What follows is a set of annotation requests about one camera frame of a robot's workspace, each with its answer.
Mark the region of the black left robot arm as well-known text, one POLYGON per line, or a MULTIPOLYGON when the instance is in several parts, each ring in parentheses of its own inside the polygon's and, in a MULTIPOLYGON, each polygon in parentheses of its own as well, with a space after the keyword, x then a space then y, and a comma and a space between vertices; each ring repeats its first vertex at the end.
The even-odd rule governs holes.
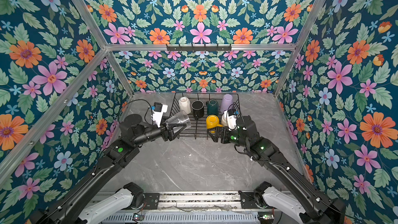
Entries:
POLYGON ((173 141, 191 127, 188 115, 181 111, 160 124, 148 124, 141 115, 130 114, 120 123, 121 136, 98 159, 94 168, 64 197, 44 210, 34 212, 28 224, 88 224, 84 209, 92 198, 140 152, 140 146, 162 138, 173 141))

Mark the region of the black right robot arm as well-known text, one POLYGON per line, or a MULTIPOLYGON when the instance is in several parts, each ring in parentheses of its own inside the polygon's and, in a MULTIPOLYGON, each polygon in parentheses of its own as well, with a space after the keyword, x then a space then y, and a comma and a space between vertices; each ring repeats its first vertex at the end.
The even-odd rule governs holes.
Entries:
POLYGON ((236 120, 235 129, 220 124, 207 130, 214 142, 242 147, 243 154, 273 173, 289 190, 286 195, 270 183, 263 182, 255 191, 258 205, 276 208, 299 224, 342 224, 346 205, 331 199, 297 171, 279 148, 260 135, 250 116, 236 120))

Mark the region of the green mug cream inside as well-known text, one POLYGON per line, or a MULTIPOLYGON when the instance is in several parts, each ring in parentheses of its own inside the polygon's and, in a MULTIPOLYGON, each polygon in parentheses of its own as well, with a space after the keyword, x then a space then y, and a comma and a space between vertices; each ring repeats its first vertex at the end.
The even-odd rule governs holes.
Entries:
POLYGON ((206 107, 207 107, 207 115, 218 115, 219 113, 219 104, 217 100, 211 99, 206 102, 206 107))

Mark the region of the clear glass cup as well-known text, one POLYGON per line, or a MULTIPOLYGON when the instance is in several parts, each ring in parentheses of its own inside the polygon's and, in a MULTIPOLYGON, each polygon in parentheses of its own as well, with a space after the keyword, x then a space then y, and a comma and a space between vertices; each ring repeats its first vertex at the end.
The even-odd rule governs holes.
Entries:
POLYGON ((191 128, 191 120, 189 116, 184 112, 180 111, 176 113, 175 115, 171 116, 169 119, 165 121, 166 125, 171 127, 171 124, 176 124, 176 123, 186 123, 188 126, 188 129, 191 128))

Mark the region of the black mug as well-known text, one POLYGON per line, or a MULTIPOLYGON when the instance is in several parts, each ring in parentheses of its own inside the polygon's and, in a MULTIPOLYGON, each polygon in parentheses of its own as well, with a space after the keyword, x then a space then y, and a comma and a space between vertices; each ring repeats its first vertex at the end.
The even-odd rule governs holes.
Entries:
POLYGON ((199 120, 204 117, 204 103, 200 100, 196 100, 191 104, 192 114, 195 120, 199 120))

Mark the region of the white mug red inside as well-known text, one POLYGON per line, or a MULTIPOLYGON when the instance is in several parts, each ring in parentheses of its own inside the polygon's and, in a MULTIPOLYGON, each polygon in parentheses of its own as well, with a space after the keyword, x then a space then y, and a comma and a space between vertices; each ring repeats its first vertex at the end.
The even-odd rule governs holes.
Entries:
POLYGON ((228 113, 224 113, 221 118, 221 124, 225 127, 228 126, 228 113))

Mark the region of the yellow mug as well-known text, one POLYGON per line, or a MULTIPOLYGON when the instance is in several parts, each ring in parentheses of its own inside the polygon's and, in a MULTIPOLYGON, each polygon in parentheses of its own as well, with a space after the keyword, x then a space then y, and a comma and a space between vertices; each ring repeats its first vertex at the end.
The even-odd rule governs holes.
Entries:
POLYGON ((218 116, 209 115, 206 118, 206 128, 209 130, 209 129, 216 128, 216 127, 223 127, 223 125, 220 124, 220 120, 219 120, 218 116))

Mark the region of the cream white mug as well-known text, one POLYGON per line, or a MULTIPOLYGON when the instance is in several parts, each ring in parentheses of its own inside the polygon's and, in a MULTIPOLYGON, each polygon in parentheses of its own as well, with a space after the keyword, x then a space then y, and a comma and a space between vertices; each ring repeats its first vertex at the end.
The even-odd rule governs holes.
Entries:
POLYGON ((180 110, 184 111, 187 115, 192 112, 190 100, 186 96, 181 97, 178 103, 180 110))

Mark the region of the lilac cup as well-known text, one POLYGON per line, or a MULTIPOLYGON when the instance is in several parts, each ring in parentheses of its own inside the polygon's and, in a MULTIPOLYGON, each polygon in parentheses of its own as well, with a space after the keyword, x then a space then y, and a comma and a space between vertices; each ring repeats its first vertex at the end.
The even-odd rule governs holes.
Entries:
POLYGON ((231 94, 225 94, 221 101, 220 112, 223 114, 233 103, 233 96, 231 94))

